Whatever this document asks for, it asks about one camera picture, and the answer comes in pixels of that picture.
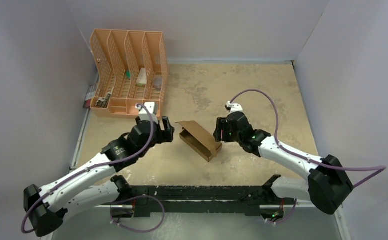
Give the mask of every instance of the white wall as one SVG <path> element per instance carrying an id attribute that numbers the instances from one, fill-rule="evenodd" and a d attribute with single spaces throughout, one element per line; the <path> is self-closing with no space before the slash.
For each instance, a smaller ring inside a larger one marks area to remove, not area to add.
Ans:
<path id="1" fill-rule="evenodd" d="M 387 166 L 344 206 L 354 239 L 388 239 L 388 0 L 331 0 L 295 71 L 319 154 Z"/>
<path id="2" fill-rule="evenodd" d="M 328 0 L 67 0 L 95 28 L 163 31 L 169 61 L 290 61 Z"/>
<path id="3" fill-rule="evenodd" d="M 0 239 L 36 239 L 23 190 L 68 171 L 94 77 L 65 0 L 0 0 Z"/>

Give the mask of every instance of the white object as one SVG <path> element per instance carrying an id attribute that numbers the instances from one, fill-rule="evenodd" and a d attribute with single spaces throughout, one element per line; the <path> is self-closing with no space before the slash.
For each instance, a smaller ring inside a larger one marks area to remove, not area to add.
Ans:
<path id="1" fill-rule="evenodd" d="M 153 121 L 157 124 L 158 123 L 158 120 L 157 120 L 157 107 L 158 105 L 155 104 L 155 102 L 146 102 L 144 104 L 145 108 L 148 109 L 148 112 L 151 114 L 151 117 L 153 118 Z M 150 118 L 148 117 L 148 113 L 145 109 L 141 108 L 141 107 L 137 107 L 137 109 L 139 110 L 139 113 L 138 113 L 138 116 L 139 116 L 139 119 L 141 121 L 144 121 L 144 120 L 147 120 L 149 121 Z"/>
<path id="2" fill-rule="evenodd" d="M 229 113 L 234 113 L 234 112 L 242 112 L 242 107 L 241 105 L 237 103 L 230 103 L 229 101 L 226 102 L 225 105 L 226 109 L 229 109 Z"/>
<path id="3" fill-rule="evenodd" d="M 276 179 L 270 189 L 280 199 L 292 198 L 310 202 L 309 188 L 306 181 L 302 179 L 286 178 L 284 176 Z"/>
<path id="4" fill-rule="evenodd" d="M 138 87 L 145 87 L 145 85 L 147 85 L 147 72 L 145 71 L 145 68 L 141 68 L 139 71 L 138 78 L 136 79 L 136 85 Z"/>
<path id="5" fill-rule="evenodd" d="M 52 195 L 44 199 L 43 202 L 49 204 L 48 209 L 55 213 L 58 210 L 60 210 L 64 205 L 66 205 L 70 200 L 72 200 L 80 192 L 89 188 L 91 185 L 95 184 L 101 179 L 115 174 L 116 171 L 114 167 L 108 166 L 108 165 L 97 167 L 90 171 L 86 171 L 86 169 L 92 165 L 109 163 L 109 162 L 110 160 L 107 158 L 106 155 L 97 153 L 97 155 L 95 155 L 93 159 L 91 159 L 89 162 L 79 167 L 72 173 L 69 173 L 68 175 L 60 178 L 55 182 L 42 186 L 41 187 L 42 191 L 39 193 L 39 195 L 43 196 L 44 194 L 49 192 L 53 187 L 55 187 L 57 184 L 63 182 L 65 179 L 69 178 L 70 176 L 73 176 L 79 172 L 85 172 L 75 177 L 74 179 L 68 181 L 66 184 L 64 184 L 62 187 L 56 190 Z"/>
<path id="6" fill-rule="evenodd" d="M 298 149 L 295 149 L 291 146 L 288 146 L 282 142 L 279 141 L 281 146 L 283 146 L 285 149 L 302 155 L 302 156 L 307 156 L 310 157 L 310 159 L 317 161 L 321 163 L 322 161 L 320 160 L 321 157 L 319 156 L 314 156 L 314 155 L 309 155 L 305 152 L 302 152 Z M 298 174 L 301 178 L 304 180 L 307 180 L 307 176 L 310 174 L 311 169 L 316 169 L 318 166 L 314 163 L 307 162 L 306 160 L 300 159 L 296 156 L 292 156 L 286 152 L 284 152 L 282 149 L 279 148 L 278 145 L 275 143 L 275 137 L 274 136 L 269 136 L 265 138 L 262 142 L 261 145 L 258 147 L 259 154 L 262 158 L 264 159 L 269 159 L 272 160 L 276 163 L 279 163 L 280 165 L 288 168 L 289 170 L 295 172 Z"/>
<path id="7" fill-rule="evenodd" d="M 156 104 L 154 102 L 146 102 L 144 105 L 152 114 L 153 121 L 158 123 L 157 116 L 155 115 L 157 112 Z M 142 109 L 138 115 L 141 120 L 149 121 L 148 114 L 144 109 Z M 55 213 L 61 208 L 65 207 L 69 211 L 66 214 L 66 216 L 69 216 L 66 218 L 69 218 L 88 208 L 103 203 L 113 202 L 118 197 L 117 187 L 114 183 L 106 183 L 100 187 L 92 185 L 106 177 L 115 174 L 115 168 L 113 166 L 105 165 L 88 170 L 89 167 L 95 164 L 109 162 L 110 160 L 106 155 L 97 153 L 93 159 L 72 171 L 68 175 L 50 184 L 42 186 L 39 195 L 43 196 L 46 193 L 50 193 L 51 189 L 57 184 L 63 182 L 64 180 L 77 173 L 84 172 L 74 179 L 68 181 L 66 184 L 57 189 L 52 195 L 47 196 L 43 200 L 44 203 L 49 204 L 48 209 Z"/>

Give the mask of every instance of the tan work surface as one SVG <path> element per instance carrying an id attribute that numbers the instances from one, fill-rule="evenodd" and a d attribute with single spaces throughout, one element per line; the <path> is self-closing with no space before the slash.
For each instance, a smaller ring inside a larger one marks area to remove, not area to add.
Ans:
<path id="1" fill-rule="evenodd" d="M 290 64 L 170 64 L 167 87 L 163 116 L 168 116 L 175 127 L 174 140 L 156 145 L 136 164 L 119 173 L 131 185 L 249 186 L 262 185 L 274 174 L 297 178 L 277 163 L 245 153 L 236 143 L 224 143 L 217 156 L 206 162 L 178 137 L 181 126 L 176 122 L 190 120 L 212 134 L 216 118 L 228 114 L 226 102 L 245 89 L 262 90 L 273 99 L 279 112 L 280 141 L 316 154 Z M 235 102 L 242 106 L 253 128 L 273 135 L 275 114 L 264 96 L 248 92 Z M 134 125 L 135 120 L 91 114 L 78 166 L 111 140 L 130 132 Z"/>

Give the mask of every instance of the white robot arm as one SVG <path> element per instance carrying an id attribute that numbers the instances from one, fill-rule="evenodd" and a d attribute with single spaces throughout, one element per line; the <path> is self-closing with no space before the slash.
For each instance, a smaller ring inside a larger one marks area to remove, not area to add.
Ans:
<path id="1" fill-rule="evenodd" d="M 139 110 L 132 131 L 111 141 L 89 162 L 57 181 L 41 187 L 32 184 L 23 191 L 26 211 L 23 233 L 35 231 L 42 237 L 79 212 L 124 198 L 127 182 L 121 176 L 114 176 L 100 186 L 92 185 L 136 163 L 156 144 L 173 141 L 174 128 L 164 116 L 161 130 L 155 103 L 147 102 Z M 32 223 L 32 231 L 24 229 L 26 219 Z"/>
<path id="2" fill-rule="evenodd" d="M 329 155 L 323 158 L 307 154 L 277 141 L 268 132 L 253 129 L 237 103 L 228 101 L 225 108 L 229 114 L 227 117 L 217 118 L 213 133 L 217 142 L 237 142 L 245 152 L 274 161 L 302 178 L 275 177 L 271 190 L 278 198 L 310 201 L 320 211 L 333 214 L 353 190 L 345 171 L 319 165 L 341 168 L 335 157 Z"/>

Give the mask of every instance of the brown cardboard box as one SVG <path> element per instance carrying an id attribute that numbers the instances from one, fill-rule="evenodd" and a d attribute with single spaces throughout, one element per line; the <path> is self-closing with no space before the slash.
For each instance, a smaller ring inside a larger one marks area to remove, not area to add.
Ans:
<path id="1" fill-rule="evenodd" d="M 221 142 L 215 142 L 209 134 L 196 121 L 180 121 L 182 131 L 179 137 L 196 151 L 204 160 L 209 162 L 222 148 Z"/>

